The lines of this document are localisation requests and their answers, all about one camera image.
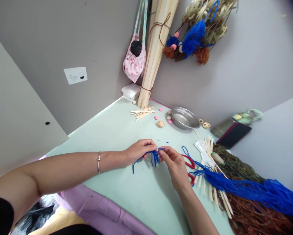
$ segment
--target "table surface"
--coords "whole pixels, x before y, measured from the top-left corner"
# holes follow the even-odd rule
[[[67,141],[47,156],[70,152],[119,151],[139,139],[153,139],[159,147],[172,146],[179,153],[183,153],[182,146],[186,146],[190,156],[200,161],[200,153],[194,146],[194,142],[198,140],[195,132],[169,124],[166,119],[167,107],[152,100],[149,105],[156,106],[156,113],[135,121],[130,116],[130,110],[139,108],[121,98],[71,133]],[[154,116],[165,123],[163,128],[157,126]],[[210,135],[209,130],[202,127],[196,131],[201,139]],[[159,235],[191,234],[166,164],[160,163],[155,168],[152,167],[151,158],[148,158],[136,163],[134,170],[134,174],[132,166],[112,170],[95,176],[84,184],[114,201]],[[219,233],[234,234],[226,212],[219,213],[215,203],[209,199],[208,190],[204,195],[203,183],[201,188],[195,185],[193,189]]]

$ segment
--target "pink bead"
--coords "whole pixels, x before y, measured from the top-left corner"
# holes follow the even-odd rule
[[[176,44],[172,44],[171,48],[175,51],[177,49],[177,45]]]
[[[173,36],[176,37],[176,38],[178,38],[179,35],[180,35],[180,33],[177,31],[177,32],[175,32],[175,34]]]

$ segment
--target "metal bowl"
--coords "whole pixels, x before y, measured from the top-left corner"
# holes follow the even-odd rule
[[[185,108],[173,107],[171,116],[172,122],[181,129],[197,129],[201,126],[199,119]]]

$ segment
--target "blue tassel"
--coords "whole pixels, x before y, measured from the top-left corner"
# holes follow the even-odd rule
[[[214,20],[216,13],[217,13],[217,10],[218,10],[218,7],[219,7],[219,0],[214,2],[211,9],[207,13],[205,19],[201,20],[201,21],[197,22],[195,25],[193,25],[193,27],[189,30],[189,32],[185,36],[184,41],[182,42],[182,51],[185,53],[185,58],[192,55],[198,46],[202,46],[200,42],[201,42],[202,38],[205,37],[205,34],[206,34],[205,20],[207,19],[207,16],[209,15],[209,13],[211,12],[212,8],[214,7],[214,5],[216,3],[217,3],[217,7],[215,10],[214,16],[211,19],[211,22]]]
[[[158,156],[157,151],[154,150],[154,151],[150,151],[150,152],[147,152],[147,153],[150,153],[152,155],[152,158],[151,158],[152,166],[154,166],[153,165],[153,157],[154,157],[154,163],[155,163],[155,167],[156,167],[156,165],[159,164],[159,156]],[[137,163],[138,161],[142,161],[142,157],[140,157],[138,160],[136,160],[134,162],[134,164]],[[134,174],[134,164],[132,165],[132,172],[133,172],[133,174]]]
[[[169,39],[167,40],[166,45],[167,46],[171,46],[172,44],[179,45],[179,42],[180,41],[175,36],[169,35]]]
[[[182,149],[191,158],[186,147],[182,146]],[[197,176],[204,174],[205,179],[215,188],[245,199],[258,201],[267,208],[293,216],[293,192],[279,181],[267,179],[263,183],[257,183],[250,180],[231,180],[225,178],[223,173],[214,172],[208,166],[204,166],[197,161],[194,161],[194,163],[200,166],[202,170],[196,170],[190,172],[190,174]]]

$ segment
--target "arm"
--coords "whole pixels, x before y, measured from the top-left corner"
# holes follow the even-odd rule
[[[219,234],[189,181],[183,157],[171,147],[160,150],[160,161],[165,161],[172,185],[179,194],[192,234]]]
[[[100,172],[106,172],[147,157],[157,149],[150,140],[139,140],[120,152],[102,152]],[[67,153],[21,166],[0,177],[0,197],[14,208],[15,224],[45,194],[74,187],[97,175],[97,152]]]

